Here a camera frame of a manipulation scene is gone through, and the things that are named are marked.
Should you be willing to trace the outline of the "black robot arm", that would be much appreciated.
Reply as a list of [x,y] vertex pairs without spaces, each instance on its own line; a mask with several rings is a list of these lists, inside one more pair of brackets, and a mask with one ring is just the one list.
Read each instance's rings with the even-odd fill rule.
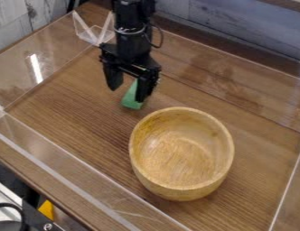
[[124,83],[124,74],[137,78],[135,100],[144,103],[157,87],[161,65],[152,57],[153,44],[152,16],[157,10],[156,0],[113,0],[116,16],[116,43],[104,42],[100,60],[104,64],[107,84],[117,90]]

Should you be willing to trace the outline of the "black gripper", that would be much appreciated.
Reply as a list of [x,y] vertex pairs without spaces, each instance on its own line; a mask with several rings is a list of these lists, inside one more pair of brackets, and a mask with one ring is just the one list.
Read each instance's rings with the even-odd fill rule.
[[107,84],[116,91],[124,83],[124,74],[137,78],[136,101],[144,103],[152,95],[160,79],[161,66],[152,58],[153,31],[145,30],[139,34],[120,34],[115,43],[100,45],[101,62],[107,75]]

